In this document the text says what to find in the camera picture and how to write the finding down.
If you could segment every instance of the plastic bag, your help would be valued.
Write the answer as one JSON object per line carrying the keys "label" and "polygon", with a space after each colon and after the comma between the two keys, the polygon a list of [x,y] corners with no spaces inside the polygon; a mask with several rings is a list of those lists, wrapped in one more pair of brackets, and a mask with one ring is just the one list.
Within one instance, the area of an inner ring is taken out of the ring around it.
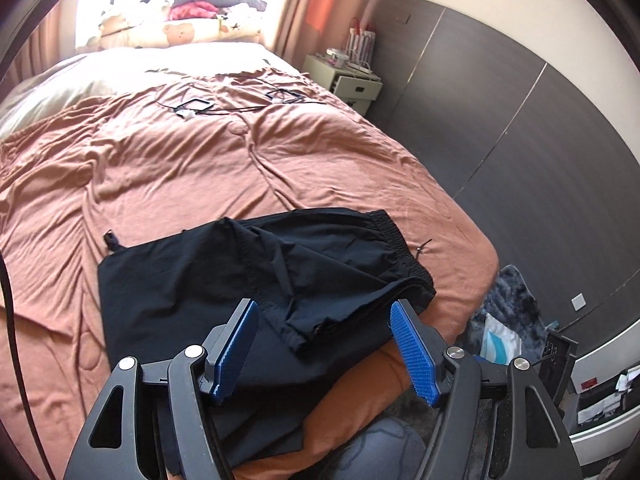
{"label": "plastic bag", "polygon": [[484,320],[480,357],[499,365],[507,365],[522,352],[522,340],[491,314]]}

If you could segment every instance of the drawstring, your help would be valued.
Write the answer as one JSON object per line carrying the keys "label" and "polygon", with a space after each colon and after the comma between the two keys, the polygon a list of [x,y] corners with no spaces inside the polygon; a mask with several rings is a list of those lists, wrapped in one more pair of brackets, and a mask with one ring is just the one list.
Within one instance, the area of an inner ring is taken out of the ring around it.
{"label": "drawstring", "polygon": [[109,250],[112,253],[117,253],[118,251],[126,249],[126,247],[120,245],[120,242],[118,241],[118,238],[116,237],[116,235],[114,234],[114,232],[111,229],[109,229],[107,232],[105,232],[105,234],[102,237],[102,239],[104,240],[104,243],[107,244],[107,247],[109,248]]}
{"label": "drawstring", "polygon": [[420,258],[420,255],[424,252],[424,248],[425,246],[431,242],[433,240],[433,238],[429,238],[425,243],[423,243],[420,247],[418,247],[415,250],[415,259],[418,260],[418,258]]}

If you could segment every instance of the nightstand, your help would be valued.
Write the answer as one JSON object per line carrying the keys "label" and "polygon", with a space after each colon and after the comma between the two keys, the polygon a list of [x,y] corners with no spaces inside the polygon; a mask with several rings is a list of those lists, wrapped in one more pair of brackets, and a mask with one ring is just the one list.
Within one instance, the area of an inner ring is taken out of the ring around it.
{"label": "nightstand", "polygon": [[369,105],[376,100],[382,88],[377,75],[347,66],[336,68],[318,55],[306,56],[302,72],[308,72],[313,81],[339,97],[362,116],[367,113]]}

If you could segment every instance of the electrical outlet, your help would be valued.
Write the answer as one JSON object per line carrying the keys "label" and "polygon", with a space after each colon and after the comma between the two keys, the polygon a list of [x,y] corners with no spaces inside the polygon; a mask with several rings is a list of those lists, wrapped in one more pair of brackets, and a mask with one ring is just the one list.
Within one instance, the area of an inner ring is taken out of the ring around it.
{"label": "electrical outlet", "polygon": [[584,301],[584,296],[582,295],[582,293],[580,293],[571,300],[571,304],[574,306],[575,310],[580,310],[587,304],[587,302]]}

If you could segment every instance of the brown bedsheet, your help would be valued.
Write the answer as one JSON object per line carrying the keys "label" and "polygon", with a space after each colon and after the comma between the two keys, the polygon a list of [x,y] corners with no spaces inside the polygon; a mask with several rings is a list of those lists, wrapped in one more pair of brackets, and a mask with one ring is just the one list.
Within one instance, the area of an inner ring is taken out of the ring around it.
{"label": "brown bedsheet", "polygon": [[[303,76],[257,73],[324,104],[185,121],[177,105],[266,102],[249,78],[186,78],[170,87],[83,100],[0,144],[0,247],[14,288],[18,347],[44,447],[58,478],[110,370],[97,264],[102,235],[129,246],[229,216],[294,208],[383,208],[432,274],[422,316],[452,341],[497,272],[487,238],[398,143]],[[2,313],[4,330],[4,313]],[[305,448],[248,463],[238,479],[285,479],[322,458],[388,406],[410,381],[393,342],[353,367],[305,421]],[[0,417],[44,477],[0,337]]]}

